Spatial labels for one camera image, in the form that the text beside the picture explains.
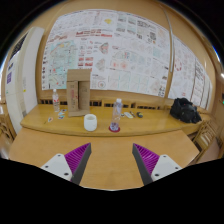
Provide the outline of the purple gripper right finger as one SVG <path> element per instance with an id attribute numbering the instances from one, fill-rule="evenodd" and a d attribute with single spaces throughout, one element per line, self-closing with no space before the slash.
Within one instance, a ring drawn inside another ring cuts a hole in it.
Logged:
<path id="1" fill-rule="evenodd" d="M 132 153 L 144 185 L 181 170 L 181 167 L 168 155 L 159 156 L 141 145 L 133 144 Z"/>

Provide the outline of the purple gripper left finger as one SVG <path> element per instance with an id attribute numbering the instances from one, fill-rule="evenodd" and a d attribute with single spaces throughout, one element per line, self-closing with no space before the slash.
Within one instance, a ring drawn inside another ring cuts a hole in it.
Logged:
<path id="1" fill-rule="evenodd" d="M 79 185 L 90 155 L 91 144 L 87 143 L 65 155 L 56 154 L 42 166 L 42 169 Z"/>

